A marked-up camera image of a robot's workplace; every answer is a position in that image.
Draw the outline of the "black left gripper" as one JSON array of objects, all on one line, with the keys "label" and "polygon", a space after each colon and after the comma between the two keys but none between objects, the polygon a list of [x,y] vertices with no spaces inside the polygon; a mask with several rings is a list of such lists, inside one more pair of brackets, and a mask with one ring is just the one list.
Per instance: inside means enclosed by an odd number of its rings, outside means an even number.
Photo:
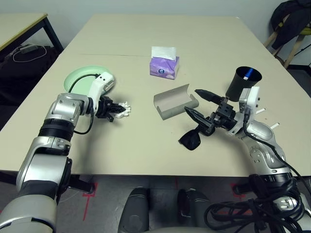
[{"label": "black left gripper", "polygon": [[124,108],[125,103],[114,103],[113,100],[107,96],[101,95],[98,107],[94,115],[97,118],[107,119],[109,122],[114,121],[114,117],[111,114],[115,115],[126,115],[128,114],[127,109]]}]

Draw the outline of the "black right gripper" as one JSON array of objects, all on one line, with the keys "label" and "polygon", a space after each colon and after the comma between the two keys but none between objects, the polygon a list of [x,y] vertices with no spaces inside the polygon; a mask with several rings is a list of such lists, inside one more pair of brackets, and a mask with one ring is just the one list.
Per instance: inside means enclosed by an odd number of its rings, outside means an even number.
[{"label": "black right gripper", "polygon": [[227,104],[227,98],[203,89],[195,89],[195,93],[201,98],[218,105],[216,112],[212,112],[209,118],[205,118],[192,108],[184,107],[190,118],[198,124],[199,132],[205,136],[211,136],[215,132],[215,128],[231,130],[236,125],[234,119],[236,112],[231,105]]}]

